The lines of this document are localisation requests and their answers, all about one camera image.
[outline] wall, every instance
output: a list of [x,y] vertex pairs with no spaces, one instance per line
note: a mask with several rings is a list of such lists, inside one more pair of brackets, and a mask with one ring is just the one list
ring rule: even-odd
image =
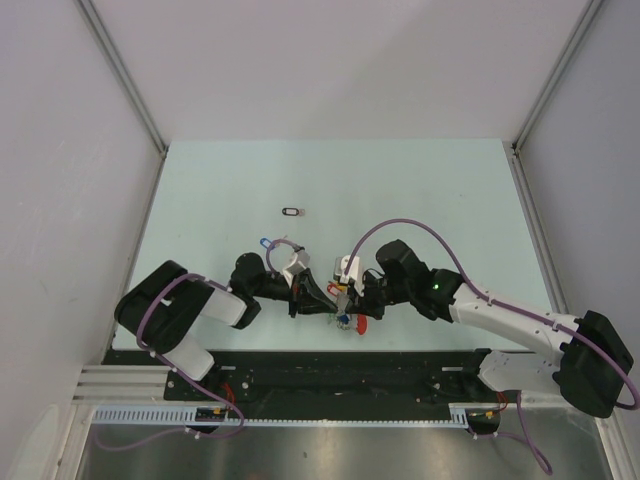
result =
[[106,341],[159,158],[73,2],[2,2],[0,45],[4,478]]
[[172,140],[513,140],[587,0],[96,0]]
[[[638,24],[640,2],[608,2],[523,150],[568,303],[609,316],[637,361]],[[640,415],[627,419],[640,439]]]

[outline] gray wall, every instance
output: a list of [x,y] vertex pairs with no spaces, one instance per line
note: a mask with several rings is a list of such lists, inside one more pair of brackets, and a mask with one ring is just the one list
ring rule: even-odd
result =
[[637,362],[639,26],[638,0],[608,2],[522,154],[569,305],[606,314]]
[[106,342],[160,160],[71,0],[0,2],[0,45],[5,478]]

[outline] white table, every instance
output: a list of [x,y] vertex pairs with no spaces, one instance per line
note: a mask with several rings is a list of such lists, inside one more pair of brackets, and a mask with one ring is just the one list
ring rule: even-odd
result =
[[[283,207],[304,208],[285,217]],[[331,278],[337,256],[349,254],[375,224],[420,220],[450,243],[471,277],[541,308],[549,300],[507,159],[499,140],[371,140],[175,142],[171,145],[135,265],[131,286],[172,259],[221,283],[235,260],[264,254],[262,237],[287,236],[311,255],[315,279]],[[400,238],[429,267],[454,269],[440,245],[410,225],[386,227],[360,251]],[[289,256],[274,251],[274,264]],[[245,330],[199,319],[201,344],[221,350],[469,350],[519,346],[471,327],[432,322],[413,307],[387,308],[364,336],[328,324],[326,315],[287,315],[285,303],[259,299],[261,314]],[[118,327],[114,348],[133,349]]]

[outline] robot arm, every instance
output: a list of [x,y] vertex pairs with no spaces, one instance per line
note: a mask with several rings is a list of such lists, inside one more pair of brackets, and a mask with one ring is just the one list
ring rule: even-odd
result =
[[[588,312],[584,318],[577,318],[526,307],[528,312],[548,318],[552,326],[534,322],[524,314],[495,305],[505,302],[500,295],[483,289],[487,299],[480,298],[459,273],[429,269],[401,240],[384,245],[376,253],[384,271],[381,278],[363,273],[357,257],[347,271],[348,260],[343,257],[336,261],[334,278],[346,292],[334,301],[313,279],[304,249],[294,252],[282,273],[267,272],[259,255],[246,253],[236,261],[226,289],[200,277],[171,290],[151,312],[142,341],[191,378],[200,380],[213,365],[213,358],[188,334],[199,315],[243,329],[260,312],[256,298],[288,302],[292,317],[331,313],[382,319],[387,306],[408,302],[431,320],[440,318],[482,328],[538,354],[477,351],[474,358],[478,364],[471,368],[489,388],[559,394],[585,413],[611,415],[623,386],[620,376],[591,348],[557,328],[562,325],[588,338],[628,373],[633,359],[606,317]],[[120,301],[115,311],[118,322],[135,334],[151,302],[185,273],[177,263],[165,262]]]

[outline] reflective metal surface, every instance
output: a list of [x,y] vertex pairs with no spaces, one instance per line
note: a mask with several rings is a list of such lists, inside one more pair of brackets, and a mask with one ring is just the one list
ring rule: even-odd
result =
[[[521,433],[513,409],[501,430]],[[564,409],[527,411],[555,478],[609,479],[592,418]],[[124,445],[166,427],[92,427],[103,443]],[[456,479],[548,478],[528,449],[508,439],[477,440],[462,430],[415,428],[254,427],[226,440],[176,433],[111,453],[89,441],[79,479]]]

